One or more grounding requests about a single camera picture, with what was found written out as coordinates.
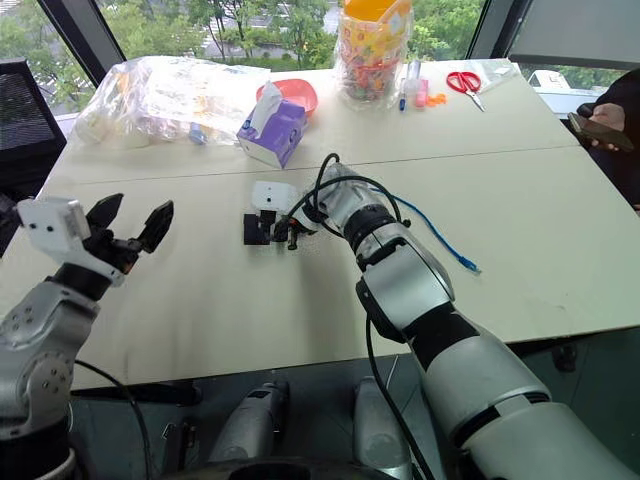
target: table seam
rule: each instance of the table seam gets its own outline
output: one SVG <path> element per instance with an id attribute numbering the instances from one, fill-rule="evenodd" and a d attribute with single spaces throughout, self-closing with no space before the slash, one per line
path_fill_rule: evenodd
<path id="1" fill-rule="evenodd" d="M 523 148 L 523 149 L 514 149 L 514 150 L 496 150 L 489 152 L 478 152 L 478 153 L 467 153 L 462 155 L 439 155 L 435 157 L 418 157 L 418 158 L 404 158 L 401 160 L 393 160 L 387 162 L 361 162 L 361 163 L 345 163 L 347 166 L 361 166 L 361 165 L 389 165 L 396 163 L 404 163 L 404 162 L 417 162 L 420 160 L 438 160 L 445 158 L 455 158 L 455 157 L 474 157 L 479 155 L 492 155 L 492 154 L 502 154 L 502 153 L 518 153 L 518 152 L 534 152 L 534 151 L 548 151 L 548 150 L 560 150 L 566 148 L 582 148 L 580 145 L 563 145 L 556 147 L 543 147 L 543 148 Z M 76 182 L 73 186 L 85 186 L 85 185 L 100 185 L 107 183 L 123 183 L 123 182 L 132 182 L 132 181 L 148 181 L 148 180 L 169 180 L 176 178 L 193 178 L 193 177 L 214 177 L 214 176 L 222 176 L 222 175 L 247 175 L 247 174 L 262 174 L 262 173 L 275 173 L 275 172 L 296 172 L 296 171 L 305 171 L 305 170 L 317 170 L 320 166 L 312 166 L 312 167 L 298 167 L 298 168 L 287 168 L 283 170 L 255 170 L 255 171 L 241 171 L 241 172 L 210 172 L 210 173 L 196 173 L 192 175 L 169 175 L 165 177 L 136 177 L 136 178 L 127 178 L 127 179 L 114 179 L 114 180 L 95 180 L 88 182 Z"/>

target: marker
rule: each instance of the marker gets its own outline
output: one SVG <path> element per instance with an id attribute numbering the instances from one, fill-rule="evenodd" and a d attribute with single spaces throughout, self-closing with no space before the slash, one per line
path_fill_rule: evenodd
<path id="1" fill-rule="evenodd" d="M 400 111 L 404 112 L 404 109 L 407 107 L 407 88 L 406 81 L 403 78 L 402 84 L 400 86 Z"/>

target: pink bowl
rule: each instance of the pink bowl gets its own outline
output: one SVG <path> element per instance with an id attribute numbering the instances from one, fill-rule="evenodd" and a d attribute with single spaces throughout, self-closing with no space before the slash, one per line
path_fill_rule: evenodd
<path id="1" fill-rule="evenodd" d="M 278 80 L 273 84 L 282 92 L 285 100 L 303 106 L 307 118 L 313 115 L 318 106 L 318 96 L 309 82 L 299 78 L 292 78 L 290 80 Z M 260 87 L 256 92 L 256 100 L 260 100 L 260 97 L 262 97 L 263 88 Z"/>

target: orange lid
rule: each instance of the orange lid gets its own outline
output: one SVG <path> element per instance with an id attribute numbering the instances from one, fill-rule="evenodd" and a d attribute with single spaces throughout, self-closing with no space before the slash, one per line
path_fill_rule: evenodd
<path id="1" fill-rule="evenodd" d="M 345 0 L 344 13 L 366 22 L 377 22 L 396 0 Z"/>

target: white plastic part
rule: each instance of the white plastic part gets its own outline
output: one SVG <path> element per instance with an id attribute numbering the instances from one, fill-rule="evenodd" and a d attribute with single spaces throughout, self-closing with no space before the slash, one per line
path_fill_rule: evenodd
<path id="1" fill-rule="evenodd" d="M 252 158 L 256 160 L 260 160 L 261 162 L 266 163 L 267 165 L 271 165 L 272 167 L 282 168 L 280 165 L 280 160 L 278 159 L 278 155 L 275 152 L 272 152 L 268 148 L 263 147 L 262 145 L 258 145 L 246 138 L 242 138 L 238 136 L 238 142 L 242 149 Z"/>
<path id="2" fill-rule="evenodd" d="M 288 183 L 256 182 L 253 185 L 251 204 L 257 210 L 288 213 L 299 198 L 298 189 Z"/>
<path id="3" fill-rule="evenodd" d="M 251 126 L 260 138 L 269 119 L 278 111 L 282 103 L 282 92 L 273 83 L 267 82 L 262 89 L 262 97 L 258 100 L 251 117 Z"/>
<path id="4" fill-rule="evenodd" d="M 111 280 L 115 287 L 124 282 L 124 273 L 84 249 L 82 241 L 91 231 L 77 200 L 56 197 L 22 200 L 18 213 L 38 250 L 60 264 L 71 263 L 92 270 Z"/>

